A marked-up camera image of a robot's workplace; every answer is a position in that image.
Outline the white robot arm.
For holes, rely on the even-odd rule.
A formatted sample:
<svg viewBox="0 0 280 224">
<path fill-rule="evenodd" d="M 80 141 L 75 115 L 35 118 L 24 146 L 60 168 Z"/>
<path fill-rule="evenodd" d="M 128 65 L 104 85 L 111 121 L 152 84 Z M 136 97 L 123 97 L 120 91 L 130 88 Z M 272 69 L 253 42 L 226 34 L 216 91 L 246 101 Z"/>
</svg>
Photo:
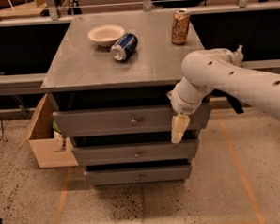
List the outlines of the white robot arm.
<svg viewBox="0 0 280 224">
<path fill-rule="evenodd" d="M 182 79 L 168 93 L 176 112 L 171 138 L 180 143 L 202 99 L 220 90 L 280 120 L 280 74 L 245 69 L 226 48 L 193 51 L 182 61 Z"/>
</svg>

